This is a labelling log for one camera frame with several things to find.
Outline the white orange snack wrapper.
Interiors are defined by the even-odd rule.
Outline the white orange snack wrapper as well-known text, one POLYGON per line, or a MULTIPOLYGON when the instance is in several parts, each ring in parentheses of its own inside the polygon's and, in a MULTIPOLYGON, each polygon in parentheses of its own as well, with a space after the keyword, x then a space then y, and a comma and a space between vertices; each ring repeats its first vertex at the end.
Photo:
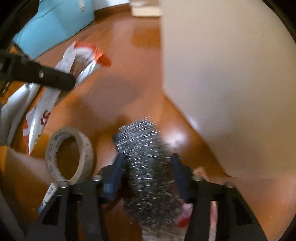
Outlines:
MULTIPOLYGON (((110 66, 110 59, 99 47, 75 41, 65 50, 62 59, 53 69, 73 75, 77 87, 94 71, 110 66)), ((1 146, 12 144, 18 126, 25 117, 27 126, 23 128, 23 136, 27 143, 27 154, 31 154, 54 106, 64 94, 72 90, 63 91, 35 83, 22 83, 1 104, 1 146)))

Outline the cotton swab plastic bag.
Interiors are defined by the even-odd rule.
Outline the cotton swab plastic bag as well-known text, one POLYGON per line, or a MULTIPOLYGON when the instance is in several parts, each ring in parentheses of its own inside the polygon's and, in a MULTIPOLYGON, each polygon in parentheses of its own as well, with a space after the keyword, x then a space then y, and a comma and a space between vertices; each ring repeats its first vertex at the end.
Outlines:
MULTIPOLYGON (((185 228, 189 225, 192 211, 193 211, 192 204, 185 204, 185 203, 183 204, 183 212, 176 220, 178 227, 185 228)), ((210 229, 209 229, 208 240, 216 240, 217 218, 218 218, 218 202, 211 201, 210 229)))

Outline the silver steel wool scrubber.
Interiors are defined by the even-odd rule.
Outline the silver steel wool scrubber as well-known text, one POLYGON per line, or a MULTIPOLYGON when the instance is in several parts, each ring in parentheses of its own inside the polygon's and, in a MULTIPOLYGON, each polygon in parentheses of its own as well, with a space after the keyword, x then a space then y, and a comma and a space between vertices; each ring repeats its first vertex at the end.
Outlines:
POLYGON ((113 141, 126 156, 127 215, 144 227, 174 223, 183 211, 183 202, 175 187, 171 155, 156 125, 148 119, 137 120, 122 126, 113 141))

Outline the cream white trash bin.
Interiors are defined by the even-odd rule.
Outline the cream white trash bin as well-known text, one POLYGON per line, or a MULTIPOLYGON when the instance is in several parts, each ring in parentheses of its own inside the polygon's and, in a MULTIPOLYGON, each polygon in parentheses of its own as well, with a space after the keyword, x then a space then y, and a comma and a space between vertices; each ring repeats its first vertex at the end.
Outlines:
POLYGON ((232 177, 295 173, 295 42, 263 1, 161 1, 164 92, 232 177))

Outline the white blue medicine box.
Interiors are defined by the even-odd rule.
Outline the white blue medicine box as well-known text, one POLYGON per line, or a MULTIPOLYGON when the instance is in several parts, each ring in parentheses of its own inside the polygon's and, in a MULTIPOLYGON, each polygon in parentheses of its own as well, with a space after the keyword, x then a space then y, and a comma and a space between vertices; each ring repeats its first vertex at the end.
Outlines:
POLYGON ((44 195, 44 198, 40 204, 38 213, 41 214, 43 209, 45 208, 45 206, 48 204, 48 202, 50 201, 50 199, 52 198, 52 196, 54 195, 54 193, 57 191, 58 189, 58 185, 56 183, 51 183, 49 185, 49 188, 46 192, 46 194, 44 195))

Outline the white tape roll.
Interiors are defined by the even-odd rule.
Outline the white tape roll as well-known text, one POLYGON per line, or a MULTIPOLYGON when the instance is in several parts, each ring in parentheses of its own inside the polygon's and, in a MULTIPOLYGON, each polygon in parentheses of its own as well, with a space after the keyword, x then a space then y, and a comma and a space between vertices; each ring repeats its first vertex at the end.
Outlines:
POLYGON ((93 147, 84 133, 65 126, 49 139, 45 159, 48 172, 58 184, 82 183, 93 170, 93 147))

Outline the light blue storage box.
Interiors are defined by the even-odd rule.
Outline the light blue storage box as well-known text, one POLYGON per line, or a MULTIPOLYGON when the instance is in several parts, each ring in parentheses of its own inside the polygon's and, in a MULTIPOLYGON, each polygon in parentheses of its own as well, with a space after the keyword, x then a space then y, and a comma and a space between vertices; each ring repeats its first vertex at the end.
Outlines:
POLYGON ((13 42, 30 58, 36 59, 93 21, 91 0, 39 1, 38 12, 14 36, 13 42))

